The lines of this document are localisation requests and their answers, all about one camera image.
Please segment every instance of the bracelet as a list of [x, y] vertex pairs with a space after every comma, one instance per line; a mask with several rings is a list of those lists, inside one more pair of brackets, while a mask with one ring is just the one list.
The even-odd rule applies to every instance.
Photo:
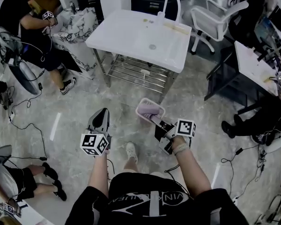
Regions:
[[174, 150], [173, 150], [173, 153], [174, 155], [176, 156], [177, 153], [181, 152], [181, 151], [184, 151], [185, 149], [189, 149], [190, 147], [186, 144], [186, 143], [183, 143], [181, 145], [179, 145], [178, 147], [176, 147]]

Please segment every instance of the white office chair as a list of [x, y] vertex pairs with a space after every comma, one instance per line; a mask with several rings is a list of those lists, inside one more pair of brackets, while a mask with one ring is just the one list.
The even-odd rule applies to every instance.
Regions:
[[[217, 8], [222, 10], [223, 15], [218, 16], [211, 12], [208, 7], [208, 3], [211, 2]], [[209, 43], [210, 38], [215, 41], [222, 41], [224, 35], [228, 30], [228, 19], [236, 12], [243, 10], [249, 6], [247, 1], [237, 3], [229, 9], [225, 9], [213, 0], [206, 0], [207, 8], [201, 6], [193, 6], [190, 10], [184, 12], [182, 18], [184, 22], [195, 28], [197, 34], [191, 33], [191, 36], [195, 37], [195, 42], [192, 46], [191, 53], [196, 54], [196, 49], [199, 40], [205, 43], [210, 48], [210, 53], [214, 54], [214, 48]], [[202, 36], [202, 32], [207, 35], [207, 38]]]

